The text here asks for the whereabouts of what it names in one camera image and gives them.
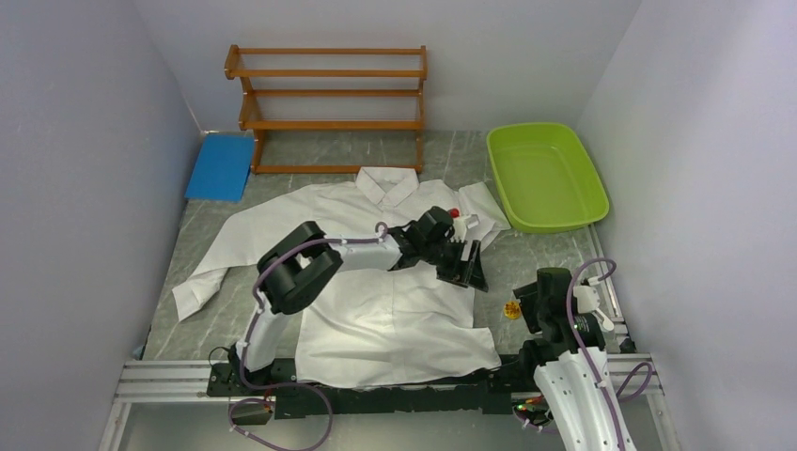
wooden rack leg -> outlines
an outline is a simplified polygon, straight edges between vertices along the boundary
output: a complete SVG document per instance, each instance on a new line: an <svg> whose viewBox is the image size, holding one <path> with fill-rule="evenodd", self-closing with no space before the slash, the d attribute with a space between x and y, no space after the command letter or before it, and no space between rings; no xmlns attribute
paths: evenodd
<svg viewBox="0 0 797 451"><path fill-rule="evenodd" d="M415 172L423 172L423 132L415 132Z"/></svg>
<svg viewBox="0 0 797 451"><path fill-rule="evenodd" d="M260 166L260 159L263 158L263 148L266 146L266 131L254 130L254 133L255 133L255 155L252 156L252 165L250 166L252 174L256 174L258 172L258 166Z"/></svg>

yellow object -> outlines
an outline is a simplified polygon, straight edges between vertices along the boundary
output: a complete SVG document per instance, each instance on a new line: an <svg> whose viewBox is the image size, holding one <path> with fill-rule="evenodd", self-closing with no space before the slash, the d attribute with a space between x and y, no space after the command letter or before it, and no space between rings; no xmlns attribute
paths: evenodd
<svg viewBox="0 0 797 451"><path fill-rule="evenodd" d="M509 319L518 319L523 313L521 312L521 305L517 301L509 301L504 304L504 315Z"/></svg>

floor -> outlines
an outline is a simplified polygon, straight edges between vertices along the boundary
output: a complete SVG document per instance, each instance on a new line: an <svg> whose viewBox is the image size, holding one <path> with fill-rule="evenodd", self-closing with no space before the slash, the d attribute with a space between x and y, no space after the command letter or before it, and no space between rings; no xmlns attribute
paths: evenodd
<svg viewBox="0 0 797 451"><path fill-rule="evenodd" d="M485 181L497 200L485 138L485 132L427 132L424 171L418 177L421 181L442 179L454 190ZM414 162L414 149L411 132L282 132L269 136L263 162L408 164ZM171 294L171 289L191 274L231 214L311 183L347 180L354 180L354 175L250 176L239 203L189 201L144 358L204 359L212 348L229 346L241 337L252 314L249 288L257 276L254 267L230 270L219 293L202 311L182 323L177 321ZM522 319L503 315L504 304L512 299L511 290L534 282L537 268L563 266L573 270L592 257L596 257L595 242L587 228L554 235L502 232L482 253L482 266L491 289L489 293L477 291L474 326L490 328L499 353L516 353L530 335ZM587 272L596 273L595 267ZM613 316L606 300L604 291L603 309ZM279 345L280 357L295 353L301 314L294 317Z"/></svg>

blue board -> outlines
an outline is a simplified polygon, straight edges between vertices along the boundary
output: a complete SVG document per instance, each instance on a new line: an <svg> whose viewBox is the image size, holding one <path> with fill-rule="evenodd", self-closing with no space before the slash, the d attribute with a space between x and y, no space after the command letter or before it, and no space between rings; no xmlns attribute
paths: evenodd
<svg viewBox="0 0 797 451"><path fill-rule="evenodd" d="M185 197L238 202L254 151L254 138L209 134L199 150Z"/></svg>

shirt sleeve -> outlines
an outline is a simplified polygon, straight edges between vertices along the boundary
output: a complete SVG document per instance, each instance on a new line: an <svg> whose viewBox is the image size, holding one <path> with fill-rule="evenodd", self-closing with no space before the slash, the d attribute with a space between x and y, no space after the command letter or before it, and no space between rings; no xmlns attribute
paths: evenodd
<svg viewBox="0 0 797 451"><path fill-rule="evenodd" d="M465 237L468 241L481 240L481 248L485 249L495 240L498 232L510 229L507 217L483 181L461 187L457 197L461 214L475 214L478 217L478 225L468 230Z"/></svg>
<svg viewBox="0 0 797 451"><path fill-rule="evenodd" d="M296 226L312 219L313 185L230 216L188 279L174 287L178 320L202 309L227 270L254 265Z"/></svg>

